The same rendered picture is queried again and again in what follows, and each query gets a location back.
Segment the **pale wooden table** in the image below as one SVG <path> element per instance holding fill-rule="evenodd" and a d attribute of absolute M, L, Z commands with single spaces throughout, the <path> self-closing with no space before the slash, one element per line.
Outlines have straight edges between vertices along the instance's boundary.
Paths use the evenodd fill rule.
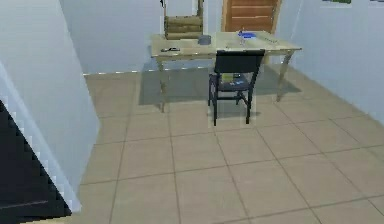
<path fill-rule="evenodd" d="M 238 32 L 216 32 L 211 34 L 210 45 L 199 45 L 197 39 L 167 40 L 164 35 L 155 34 L 151 36 L 151 57 L 156 60 L 160 72 L 160 93 L 162 100 L 159 108 L 162 113 L 165 112 L 167 105 L 167 81 L 169 76 L 164 73 L 164 61 L 178 60 L 197 60 L 214 59 L 217 50 L 242 51 L 264 49 L 267 56 L 284 56 L 284 61 L 280 67 L 278 91 L 276 101 L 280 102 L 283 97 L 283 84 L 285 82 L 285 73 L 289 62 L 296 51 L 301 47 L 288 41 L 276 38 L 266 31 L 253 31 L 256 38 L 245 39 L 245 45 L 240 45 Z M 272 44 L 263 39 L 263 37 L 278 40 L 277 44 Z M 180 48 L 178 52 L 161 52 L 163 48 Z"/>

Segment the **black chair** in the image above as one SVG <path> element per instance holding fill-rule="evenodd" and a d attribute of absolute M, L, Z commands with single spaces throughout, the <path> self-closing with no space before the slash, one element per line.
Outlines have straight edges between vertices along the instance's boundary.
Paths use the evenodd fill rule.
<path fill-rule="evenodd" d="M 246 105 L 245 122 L 250 123 L 254 86 L 264 55 L 264 49 L 216 52 L 214 71 L 209 74 L 207 100 L 208 105 L 213 105 L 214 124 L 217 124 L 219 100 L 234 100 L 236 104 L 242 100 Z M 223 82 L 223 73 L 232 73 L 233 81 Z"/>

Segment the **wooden slatted chair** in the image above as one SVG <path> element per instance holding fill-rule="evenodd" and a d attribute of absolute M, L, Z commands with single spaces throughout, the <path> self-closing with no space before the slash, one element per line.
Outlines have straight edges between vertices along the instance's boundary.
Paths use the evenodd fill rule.
<path fill-rule="evenodd" d="M 166 0 L 160 0 L 164 15 L 164 36 L 167 40 L 198 39 L 203 34 L 204 0 L 197 0 L 195 15 L 168 16 Z"/>

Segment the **brown wooden door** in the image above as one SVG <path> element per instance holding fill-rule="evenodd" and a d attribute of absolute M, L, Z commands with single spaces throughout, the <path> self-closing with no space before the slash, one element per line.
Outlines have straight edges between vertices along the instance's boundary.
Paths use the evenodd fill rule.
<path fill-rule="evenodd" d="M 223 0 L 222 31 L 266 31 L 274 34 L 283 0 Z"/>

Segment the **black door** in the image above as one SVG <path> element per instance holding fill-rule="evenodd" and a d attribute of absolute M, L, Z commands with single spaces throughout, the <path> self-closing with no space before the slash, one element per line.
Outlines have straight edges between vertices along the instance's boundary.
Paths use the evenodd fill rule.
<path fill-rule="evenodd" d="M 22 224 L 71 214 L 0 100 L 0 224 Z"/>

